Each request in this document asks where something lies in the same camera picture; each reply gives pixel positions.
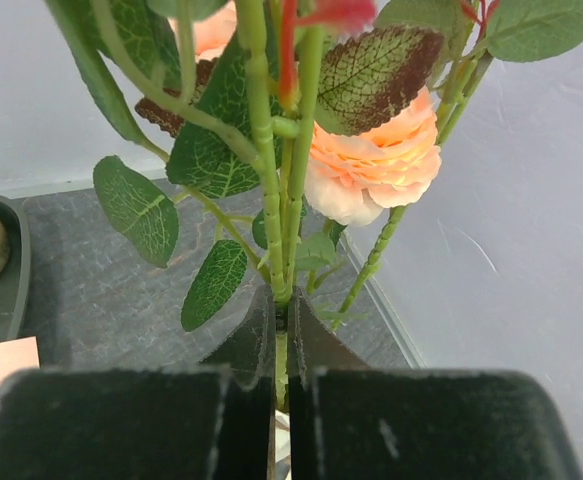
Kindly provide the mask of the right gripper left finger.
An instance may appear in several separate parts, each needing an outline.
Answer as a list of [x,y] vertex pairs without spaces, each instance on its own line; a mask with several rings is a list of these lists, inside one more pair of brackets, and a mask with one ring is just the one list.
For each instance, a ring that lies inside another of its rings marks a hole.
[[0,384],[0,479],[271,479],[275,306],[198,364],[27,369]]

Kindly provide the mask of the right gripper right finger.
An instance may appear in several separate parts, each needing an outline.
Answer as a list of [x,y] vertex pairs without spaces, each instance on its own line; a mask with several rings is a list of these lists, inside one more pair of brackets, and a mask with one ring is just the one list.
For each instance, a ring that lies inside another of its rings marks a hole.
[[508,370],[377,369],[317,317],[288,309],[296,479],[580,479],[554,401]]

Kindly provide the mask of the pink rose stem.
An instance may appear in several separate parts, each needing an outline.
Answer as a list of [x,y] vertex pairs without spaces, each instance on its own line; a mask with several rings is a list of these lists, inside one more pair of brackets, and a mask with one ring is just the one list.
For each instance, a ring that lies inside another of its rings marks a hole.
[[429,80],[438,92],[437,143],[445,143],[492,61],[529,63],[583,42],[583,1],[389,1],[377,27],[412,24],[445,39]]
[[387,216],[337,307],[343,325],[405,209],[441,166],[431,98],[454,1],[50,1],[80,77],[123,139],[217,222],[180,308],[211,320],[255,272],[284,316]]

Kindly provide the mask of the peach rose stem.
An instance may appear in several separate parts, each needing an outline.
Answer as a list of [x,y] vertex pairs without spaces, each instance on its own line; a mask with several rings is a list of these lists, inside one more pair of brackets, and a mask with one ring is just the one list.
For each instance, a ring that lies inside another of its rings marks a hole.
[[253,265],[278,310],[292,298],[301,210],[364,226],[418,201],[441,165],[426,82],[444,42],[417,25],[377,28],[371,1],[177,1],[166,10],[184,66],[206,65],[183,118],[168,179],[213,208],[207,187],[237,158],[262,188],[267,235],[256,256],[232,233],[203,263],[182,307],[194,330]]

